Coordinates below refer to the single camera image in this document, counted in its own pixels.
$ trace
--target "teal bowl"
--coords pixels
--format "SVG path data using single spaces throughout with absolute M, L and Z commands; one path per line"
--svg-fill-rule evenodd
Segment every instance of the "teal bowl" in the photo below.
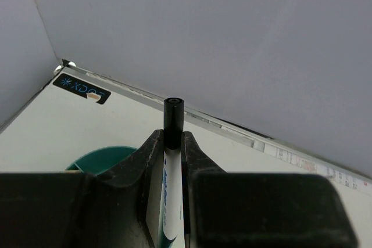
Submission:
M 108 146 L 89 152 L 69 165 L 67 170 L 80 170 L 99 175 L 135 152 L 137 148 L 128 146 Z

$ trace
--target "marker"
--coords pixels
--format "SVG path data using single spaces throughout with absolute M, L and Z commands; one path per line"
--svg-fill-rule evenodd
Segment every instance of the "marker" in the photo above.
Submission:
M 181 226 L 181 136 L 184 129 L 184 104 L 180 98 L 168 98 L 164 101 L 164 199 L 161 248 L 172 246 Z

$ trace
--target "green cup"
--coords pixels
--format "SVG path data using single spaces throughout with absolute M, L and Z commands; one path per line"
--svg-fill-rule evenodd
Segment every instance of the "green cup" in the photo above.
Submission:
M 108 146 L 106 148 L 100 148 L 80 157 L 71 164 L 67 170 L 80 170 L 82 172 L 99 175 L 130 156 L 136 150 L 137 148 L 128 146 Z

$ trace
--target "black label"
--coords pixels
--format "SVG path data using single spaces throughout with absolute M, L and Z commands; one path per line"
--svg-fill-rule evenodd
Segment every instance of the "black label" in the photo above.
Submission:
M 76 95 L 93 100 L 98 104 L 104 104 L 111 92 L 104 90 L 86 81 L 79 80 L 67 74 L 62 73 L 54 82 L 56 87 L 70 91 Z

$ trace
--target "gray wall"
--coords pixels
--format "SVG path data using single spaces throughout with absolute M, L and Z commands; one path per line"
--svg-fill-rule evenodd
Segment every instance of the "gray wall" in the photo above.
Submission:
M 372 0 L 37 0 L 58 57 L 372 175 Z
M 52 77 L 56 65 L 34 0 L 0 0 L 0 125 Z

